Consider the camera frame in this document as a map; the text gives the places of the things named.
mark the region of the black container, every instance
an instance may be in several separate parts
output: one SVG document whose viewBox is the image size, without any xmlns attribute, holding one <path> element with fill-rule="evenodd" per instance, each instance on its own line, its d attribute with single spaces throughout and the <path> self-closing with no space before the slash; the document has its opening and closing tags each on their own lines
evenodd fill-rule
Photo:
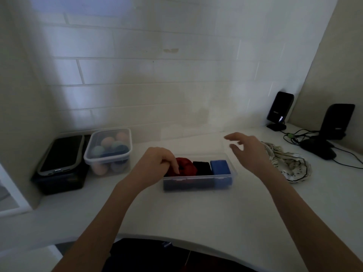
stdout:
<svg viewBox="0 0 363 272">
<path fill-rule="evenodd" d="M 85 163 L 83 155 L 86 151 L 90 137 L 90 135 L 85 135 L 85 142 L 82 148 L 82 161 L 76 168 L 50 176 L 42 176 L 35 172 L 31 182 L 37 185 L 44 195 L 57 194 L 82 188 L 89 169 L 89 165 Z"/>
</svg>

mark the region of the pink ball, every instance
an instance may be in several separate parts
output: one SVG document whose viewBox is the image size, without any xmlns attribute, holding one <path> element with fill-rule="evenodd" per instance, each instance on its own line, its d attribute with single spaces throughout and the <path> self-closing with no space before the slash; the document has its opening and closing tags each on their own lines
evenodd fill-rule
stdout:
<svg viewBox="0 0 363 272">
<path fill-rule="evenodd" d="M 129 136 L 125 134 L 124 132 L 118 132 L 116 134 L 116 140 L 122 141 L 122 142 L 128 142 Z"/>
<path fill-rule="evenodd" d="M 101 141 L 101 146 L 105 148 L 111 147 L 112 143 L 115 142 L 115 139 L 113 137 L 106 137 Z"/>
<path fill-rule="evenodd" d="M 97 175 L 104 175 L 109 170 L 109 166 L 107 164 L 100 164 L 100 163 L 92 164 L 91 168 L 93 170 L 93 173 Z"/>
</svg>

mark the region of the white brick wall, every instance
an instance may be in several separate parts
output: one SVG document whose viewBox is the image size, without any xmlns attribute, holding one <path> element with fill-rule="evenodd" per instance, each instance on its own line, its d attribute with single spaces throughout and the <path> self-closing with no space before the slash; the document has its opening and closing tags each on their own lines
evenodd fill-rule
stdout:
<svg viewBox="0 0 363 272">
<path fill-rule="evenodd" d="M 265 124 L 337 0 L 31 2 L 61 130 L 130 126 L 137 142 Z"/>
</svg>

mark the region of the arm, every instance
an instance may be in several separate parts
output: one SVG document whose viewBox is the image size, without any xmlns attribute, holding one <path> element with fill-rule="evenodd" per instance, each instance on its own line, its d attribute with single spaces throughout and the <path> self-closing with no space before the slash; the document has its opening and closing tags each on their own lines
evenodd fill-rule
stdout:
<svg viewBox="0 0 363 272">
<path fill-rule="evenodd" d="M 139 192 L 166 174 L 170 165 L 179 174 L 176 159 L 169 150 L 149 148 L 130 174 L 116 184 L 101 211 L 52 272 L 101 271 L 127 209 Z"/>
<path fill-rule="evenodd" d="M 239 162 L 261 179 L 288 229 L 307 269 L 312 271 L 363 271 L 363 263 L 327 227 L 271 164 L 265 147 L 254 136 L 232 133 L 225 139 L 243 144 L 230 147 Z"/>
</svg>

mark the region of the hand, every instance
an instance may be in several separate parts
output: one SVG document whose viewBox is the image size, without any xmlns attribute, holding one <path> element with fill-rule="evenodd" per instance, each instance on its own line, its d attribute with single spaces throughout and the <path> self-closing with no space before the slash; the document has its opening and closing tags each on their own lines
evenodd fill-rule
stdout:
<svg viewBox="0 0 363 272">
<path fill-rule="evenodd" d="M 230 141 L 238 141 L 239 145 L 243 145 L 243 151 L 235 144 L 230 144 L 229 147 L 242 166 L 253 174 L 258 175 L 265 168 L 274 168 L 265 146 L 255 136 L 246 136 L 243 133 L 236 132 L 228 134 L 224 138 Z"/>
<path fill-rule="evenodd" d="M 140 185 L 143 190 L 157 183 L 172 166 L 174 172 L 179 174 L 179 165 L 171 151 L 160 147 L 150 147 L 136 163 L 128 177 L 131 182 Z"/>
</svg>

